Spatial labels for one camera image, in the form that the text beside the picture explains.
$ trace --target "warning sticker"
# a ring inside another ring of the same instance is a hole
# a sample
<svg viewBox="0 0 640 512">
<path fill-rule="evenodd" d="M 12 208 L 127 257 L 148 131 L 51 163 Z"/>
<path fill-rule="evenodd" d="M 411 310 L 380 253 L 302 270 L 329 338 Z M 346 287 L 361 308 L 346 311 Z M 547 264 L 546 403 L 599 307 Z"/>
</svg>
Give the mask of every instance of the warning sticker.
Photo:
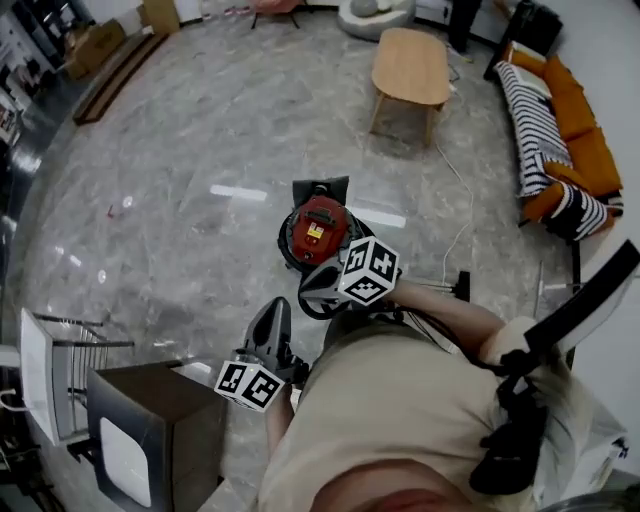
<svg viewBox="0 0 640 512">
<path fill-rule="evenodd" d="M 307 235 L 311 235 L 314 238 L 322 238 L 322 233 L 324 233 L 324 228 L 318 226 L 315 222 L 311 223 L 309 231 L 307 231 Z"/>
</svg>

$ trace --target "beige t-shirt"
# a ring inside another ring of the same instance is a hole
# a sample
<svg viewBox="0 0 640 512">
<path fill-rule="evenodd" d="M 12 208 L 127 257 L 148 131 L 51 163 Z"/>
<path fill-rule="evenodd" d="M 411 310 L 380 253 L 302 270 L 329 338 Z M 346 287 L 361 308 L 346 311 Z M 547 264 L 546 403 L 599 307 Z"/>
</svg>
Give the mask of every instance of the beige t-shirt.
<svg viewBox="0 0 640 512">
<path fill-rule="evenodd" d="M 522 346 L 521 333 L 532 324 L 509 323 L 486 359 Z M 333 478 L 385 459 L 426 464 L 474 503 L 509 511 L 533 508 L 528 491 L 511 497 L 505 508 L 502 498 L 469 487 L 469 475 L 486 453 L 480 440 L 503 421 L 496 398 L 500 380 L 492 372 L 429 342 L 397 335 L 359 340 L 321 363 L 269 463 L 261 512 L 308 512 Z"/>
</svg>

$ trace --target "gray pet bed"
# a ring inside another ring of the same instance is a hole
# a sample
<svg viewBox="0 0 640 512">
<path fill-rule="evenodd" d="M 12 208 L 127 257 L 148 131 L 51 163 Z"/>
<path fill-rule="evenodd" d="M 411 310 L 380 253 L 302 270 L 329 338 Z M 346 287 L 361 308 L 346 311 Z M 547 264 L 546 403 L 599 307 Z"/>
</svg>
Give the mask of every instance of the gray pet bed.
<svg viewBox="0 0 640 512">
<path fill-rule="evenodd" d="M 352 36 L 368 41 L 378 41 L 382 32 L 391 27 L 403 27 L 416 14 L 415 0 L 391 0 L 391 10 L 359 18 L 351 12 L 351 2 L 343 0 L 338 9 L 338 25 Z"/>
</svg>

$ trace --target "red and black device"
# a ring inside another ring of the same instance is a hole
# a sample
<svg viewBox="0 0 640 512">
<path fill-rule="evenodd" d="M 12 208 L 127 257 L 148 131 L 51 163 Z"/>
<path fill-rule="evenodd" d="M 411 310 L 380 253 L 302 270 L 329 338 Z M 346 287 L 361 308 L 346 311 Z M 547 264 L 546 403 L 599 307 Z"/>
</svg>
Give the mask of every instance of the red and black device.
<svg viewBox="0 0 640 512">
<path fill-rule="evenodd" d="M 349 178 L 293 182 L 293 212 L 284 220 L 278 247 L 287 265 L 312 272 L 371 230 L 345 206 Z"/>
</svg>

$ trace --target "wooden coffee table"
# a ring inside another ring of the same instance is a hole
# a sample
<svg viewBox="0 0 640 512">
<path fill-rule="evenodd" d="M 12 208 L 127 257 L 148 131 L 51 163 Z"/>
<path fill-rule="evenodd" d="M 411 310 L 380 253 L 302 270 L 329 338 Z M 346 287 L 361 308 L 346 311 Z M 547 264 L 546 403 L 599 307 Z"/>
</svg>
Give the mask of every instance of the wooden coffee table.
<svg viewBox="0 0 640 512">
<path fill-rule="evenodd" d="M 432 35 L 406 28 L 382 33 L 373 64 L 373 83 L 378 90 L 369 131 L 373 131 L 380 106 L 391 98 L 427 108 L 426 143 L 436 112 L 449 99 L 449 67 L 445 45 Z"/>
</svg>

